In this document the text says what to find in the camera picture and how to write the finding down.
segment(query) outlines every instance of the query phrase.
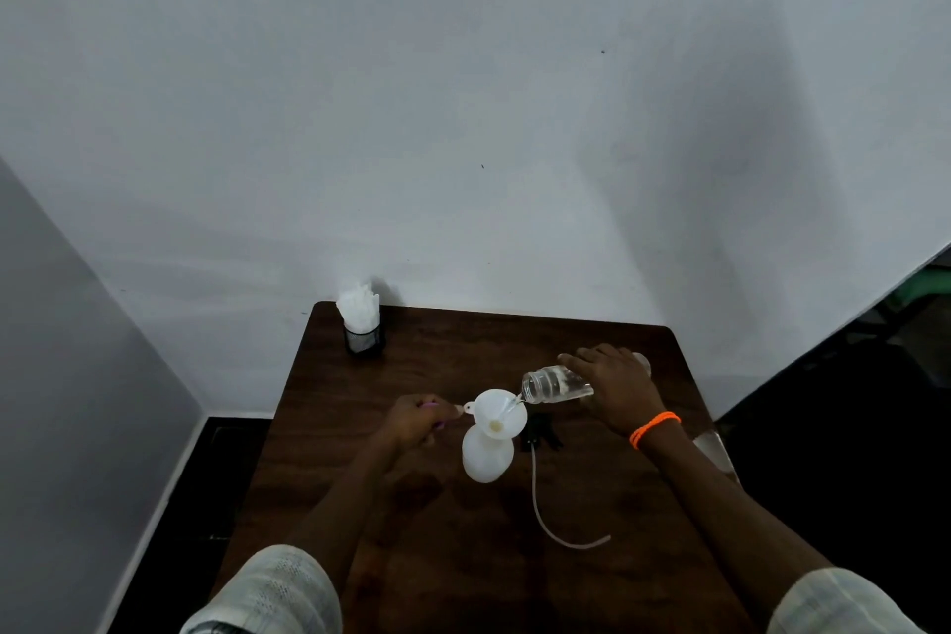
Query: white shirt sleeve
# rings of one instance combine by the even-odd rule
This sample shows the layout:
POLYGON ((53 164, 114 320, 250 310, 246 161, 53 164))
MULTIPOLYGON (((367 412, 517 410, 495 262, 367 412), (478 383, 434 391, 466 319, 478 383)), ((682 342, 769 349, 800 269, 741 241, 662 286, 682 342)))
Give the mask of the white shirt sleeve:
POLYGON ((817 569, 796 581, 767 634, 922 634, 871 581, 847 569, 817 569))
POLYGON ((181 634, 341 634, 343 617, 334 585, 306 551, 268 546, 247 560, 218 595, 197 611, 181 634))

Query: white baseboard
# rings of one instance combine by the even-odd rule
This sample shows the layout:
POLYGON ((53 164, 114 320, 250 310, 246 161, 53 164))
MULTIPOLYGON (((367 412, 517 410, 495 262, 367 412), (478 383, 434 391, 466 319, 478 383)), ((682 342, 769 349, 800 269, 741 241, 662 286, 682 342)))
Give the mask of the white baseboard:
POLYGON ((207 412, 208 418, 221 417, 224 419, 273 419, 274 412, 207 412))
POLYGON ((125 591, 132 582, 132 577, 135 576, 135 570, 139 567, 139 562, 142 560, 142 557, 146 555, 146 549, 149 547, 149 542, 152 541, 152 534, 155 533, 155 529, 159 526, 161 516, 165 513, 165 507, 168 506, 168 499, 171 498, 172 492, 175 490, 175 484, 178 484, 178 480, 184 471, 184 466, 188 463, 188 458, 198 443, 198 437, 201 435, 202 429, 205 428, 205 422, 207 421, 207 414, 203 413, 199 416, 198 422, 195 424, 195 429, 192 431, 188 443, 185 445, 182 455, 179 457, 178 464, 175 465, 175 469, 168 479, 168 484, 165 485, 165 489, 161 493, 159 505, 152 513, 152 518, 149 519, 146 530, 142 532, 142 538, 139 539, 139 544, 135 547, 135 552, 125 567, 122 578, 119 580, 119 584, 116 586, 116 590, 109 600, 109 604, 103 613, 103 617, 99 621, 99 626, 96 628, 95 634, 106 634, 109 627, 112 626, 112 620, 115 619, 116 612, 119 611, 119 604, 122 604, 125 591))

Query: flexible hose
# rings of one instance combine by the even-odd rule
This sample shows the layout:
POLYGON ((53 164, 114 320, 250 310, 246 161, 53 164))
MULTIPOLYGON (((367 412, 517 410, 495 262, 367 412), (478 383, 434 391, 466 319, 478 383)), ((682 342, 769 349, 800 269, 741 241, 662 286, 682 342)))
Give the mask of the flexible hose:
POLYGON ((535 492, 536 486, 535 481, 537 479, 536 473, 537 464, 535 463, 534 456, 534 444, 531 445, 531 505, 535 507, 535 518, 538 519, 538 523, 541 524, 542 530, 554 539, 558 544, 562 546, 567 546, 569 549, 593 549, 596 546, 601 544, 607 544, 611 541, 611 535, 602 536, 596 542, 591 542, 590 544, 569 544, 566 541, 562 541, 556 537, 552 532, 548 530, 548 527, 545 526, 545 522, 541 520, 541 514, 538 513, 538 494, 535 492))

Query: purple object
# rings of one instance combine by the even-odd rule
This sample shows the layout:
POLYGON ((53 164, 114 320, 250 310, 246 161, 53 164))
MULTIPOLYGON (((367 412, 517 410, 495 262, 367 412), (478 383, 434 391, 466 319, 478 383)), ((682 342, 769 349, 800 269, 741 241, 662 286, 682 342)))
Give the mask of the purple object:
MULTIPOLYGON (((429 408, 434 407, 434 406, 439 406, 439 404, 437 404, 435 401, 429 401, 429 402, 427 402, 427 403, 425 403, 425 404, 420 404, 420 408, 421 408, 421 409, 429 409, 429 408)), ((433 430, 434 430, 434 431, 439 431, 441 428, 445 428, 445 426, 446 426, 446 422, 440 421, 438 424, 436 424, 435 426, 433 426, 433 430)))

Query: wood grain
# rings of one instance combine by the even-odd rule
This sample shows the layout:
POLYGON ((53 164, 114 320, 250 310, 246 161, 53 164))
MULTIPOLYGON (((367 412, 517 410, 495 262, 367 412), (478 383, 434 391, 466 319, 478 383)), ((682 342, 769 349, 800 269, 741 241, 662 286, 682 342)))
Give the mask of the wood grain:
MULTIPOLYGON (((334 305, 310 316, 244 502, 219 585, 280 542, 313 507, 392 401, 429 391, 462 404, 517 390, 528 370, 602 341, 644 352, 691 436, 711 426, 673 334, 664 327, 383 308, 376 360, 344 351, 334 305)), ((462 470, 469 417, 435 448, 388 474, 341 597, 345 628, 425 631, 747 631, 751 624, 657 471, 577 402, 544 408, 565 443, 538 454, 539 507, 575 543, 554 543, 531 507, 531 459, 516 453, 493 484, 462 470)))

